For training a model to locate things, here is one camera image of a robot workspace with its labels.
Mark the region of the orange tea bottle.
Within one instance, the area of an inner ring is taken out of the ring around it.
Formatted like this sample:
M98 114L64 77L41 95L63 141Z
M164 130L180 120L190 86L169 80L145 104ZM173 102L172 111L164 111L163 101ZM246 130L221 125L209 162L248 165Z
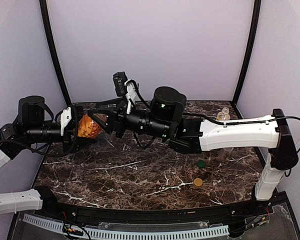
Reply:
M77 136L87 139L95 139L102 131L102 127L91 117L85 114L79 121Z

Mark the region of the gold bottle cap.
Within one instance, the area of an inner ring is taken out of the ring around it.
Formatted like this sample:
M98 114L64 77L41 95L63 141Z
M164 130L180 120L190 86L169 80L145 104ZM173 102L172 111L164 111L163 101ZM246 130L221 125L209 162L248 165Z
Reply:
M203 185L203 180L201 178L195 178L193 180L193 185L197 188L200 188Z

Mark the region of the yellow tea bottle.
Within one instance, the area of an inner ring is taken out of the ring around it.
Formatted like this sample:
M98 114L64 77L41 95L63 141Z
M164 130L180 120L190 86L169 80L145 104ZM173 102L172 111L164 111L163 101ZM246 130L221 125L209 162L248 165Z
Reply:
M217 121L228 121L230 119L230 109L228 107L224 107L216 116Z

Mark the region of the green cap brown bottle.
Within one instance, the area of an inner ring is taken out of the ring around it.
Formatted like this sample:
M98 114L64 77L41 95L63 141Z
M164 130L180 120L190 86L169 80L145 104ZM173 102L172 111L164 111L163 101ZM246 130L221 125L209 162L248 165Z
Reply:
M233 150L233 147L222 148L218 154L218 158L222 161L228 160Z

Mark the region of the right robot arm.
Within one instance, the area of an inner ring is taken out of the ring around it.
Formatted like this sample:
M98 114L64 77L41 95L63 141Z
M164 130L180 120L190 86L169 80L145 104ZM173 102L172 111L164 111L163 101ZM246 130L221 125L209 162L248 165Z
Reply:
M217 121L207 116L186 113L186 96L161 86L154 91L149 111L136 109L132 100L135 90L117 90L117 98L100 102L87 114L108 134L121 138L125 131L149 135L166 141L182 154L208 152L224 148L261 147L268 150L266 164L254 188L257 201L271 199L285 171L299 160L287 123L279 108L258 118Z

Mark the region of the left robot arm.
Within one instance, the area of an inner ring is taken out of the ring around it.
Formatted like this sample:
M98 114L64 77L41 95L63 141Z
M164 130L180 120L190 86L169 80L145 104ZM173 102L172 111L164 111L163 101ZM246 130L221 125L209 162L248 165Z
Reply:
M21 151L61 158L96 143L95 139L79 136L80 107L69 105L54 115L42 96L32 95L18 102L13 123L0 128L0 169ZM57 198L46 186L27 191L0 193L0 215L27 210L46 210Z

